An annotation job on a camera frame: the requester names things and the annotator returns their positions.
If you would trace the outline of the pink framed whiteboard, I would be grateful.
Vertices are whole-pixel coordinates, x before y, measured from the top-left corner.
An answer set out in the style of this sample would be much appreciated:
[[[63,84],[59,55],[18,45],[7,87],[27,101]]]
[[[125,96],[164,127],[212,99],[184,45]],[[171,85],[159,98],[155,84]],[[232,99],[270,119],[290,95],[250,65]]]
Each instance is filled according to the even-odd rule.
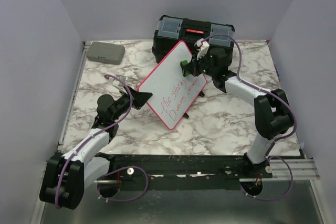
[[[179,41],[139,84],[139,92],[152,93],[148,106],[172,130],[206,86],[203,74],[183,76],[180,62],[190,61],[192,53]]]

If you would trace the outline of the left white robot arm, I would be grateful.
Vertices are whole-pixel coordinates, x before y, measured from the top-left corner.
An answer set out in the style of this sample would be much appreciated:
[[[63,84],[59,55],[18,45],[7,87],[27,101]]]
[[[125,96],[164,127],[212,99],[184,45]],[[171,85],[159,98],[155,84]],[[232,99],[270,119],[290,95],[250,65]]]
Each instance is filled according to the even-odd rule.
[[[114,139],[119,122],[130,110],[141,109],[152,95],[131,87],[126,87],[117,100],[109,94],[101,95],[97,100],[97,116],[89,134],[69,152],[56,152],[47,161],[39,199],[54,204],[58,209],[75,209],[85,189],[98,178],[112,179],[116,176],[119,187],[121,169],[113,163],[114,157],[107,157],[100,150]]]

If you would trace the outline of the green whiteboard eraser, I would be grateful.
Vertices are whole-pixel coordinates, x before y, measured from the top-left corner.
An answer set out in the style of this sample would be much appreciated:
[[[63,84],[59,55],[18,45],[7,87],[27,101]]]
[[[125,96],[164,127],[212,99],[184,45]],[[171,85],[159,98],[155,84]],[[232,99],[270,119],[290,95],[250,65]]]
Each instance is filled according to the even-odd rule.
[[[189,62],[187,60],[183,60],[180,62],[180,67],[182,69],[182,75],[184,77],[191,75]]]

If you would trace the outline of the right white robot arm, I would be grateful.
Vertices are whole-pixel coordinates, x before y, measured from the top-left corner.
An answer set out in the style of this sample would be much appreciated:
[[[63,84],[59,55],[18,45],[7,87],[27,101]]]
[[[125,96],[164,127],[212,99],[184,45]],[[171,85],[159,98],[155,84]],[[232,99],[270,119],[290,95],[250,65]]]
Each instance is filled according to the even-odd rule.
[[[183,76],[206,74],[211,77],[217,89],[235,95],[253,106],[257,135],[245,154],[248,161],[241,165],[242,173],[252,178],[259,174],[259,164],[266,160],[276,137],[286,133],[294,125],[294,119],[283,90],[263,91],[259,87],[253,88],[249,82],[243,82],[237,73],[229,70],[232,59],[232,51],[214,47],[200,59],[194,54],[190,60],[181,61],[180,67]]]

